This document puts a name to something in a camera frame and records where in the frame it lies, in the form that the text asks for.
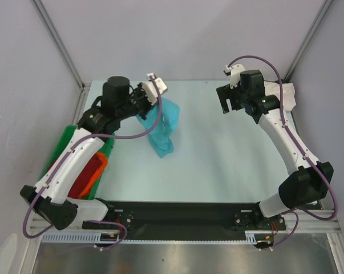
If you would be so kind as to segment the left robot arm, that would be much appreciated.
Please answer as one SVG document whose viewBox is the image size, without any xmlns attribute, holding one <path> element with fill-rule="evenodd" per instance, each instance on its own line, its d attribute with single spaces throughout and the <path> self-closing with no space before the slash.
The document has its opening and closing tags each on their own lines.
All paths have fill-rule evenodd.
<svg viewBox="0 0 344 274">
<path fill-rule="evenodd" d="M 133 116 L 146 119 L 155 107 L 162 108 L 161 96 L 167 91 L 164 81 L 151 73 L 148 80 L 135 88 L 128 78 L 112 76 L 103 84 L 102 94 L 84 112 L 60 156 L 47 173 L 34 185 L 25 185 L 21 197 L 51 227 L 63 230 L 88 217 L 103 228 L 114 224 L 115 214 L 100 200 L 70 199 L 68 193 L 90 159 L 114 133 L 123 120 Z"/>
</svg>

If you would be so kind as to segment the light blue t-shirt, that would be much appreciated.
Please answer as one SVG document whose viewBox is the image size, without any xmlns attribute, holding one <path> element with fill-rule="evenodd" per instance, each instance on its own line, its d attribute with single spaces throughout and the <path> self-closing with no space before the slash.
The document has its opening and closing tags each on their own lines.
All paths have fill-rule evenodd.
<svg viewBox="0 0 344 274">
<path fill-rule="evenodd" d="M 179 125 L 180 107 L 169 99 L 162 99 L 161 118 L 156 127 L 147 135 L 156 154 L 163 158 L 173 153 L 171 135 Z"/>
</svg>

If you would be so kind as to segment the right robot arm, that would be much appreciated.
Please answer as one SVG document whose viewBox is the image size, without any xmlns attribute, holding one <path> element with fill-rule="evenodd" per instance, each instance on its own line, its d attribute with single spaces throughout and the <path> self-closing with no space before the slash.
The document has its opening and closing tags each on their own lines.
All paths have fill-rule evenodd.
<svg viewBox="0 0 344 274">
<path fill-rule="evenodd" d="M 265 81 L 260 70 L 241 64 L 224 73 L 230 82 L 216 89 L 223 113 L 245 110 L 270 137 L 288 172 L 278 192 L 255 206 L 252 222 L 265 229 L 273 217 L 323 199 L 334 168 L 311 153 L 289 122 L 287 112 L 296 105 L 292 84 Z"/>
</svg>

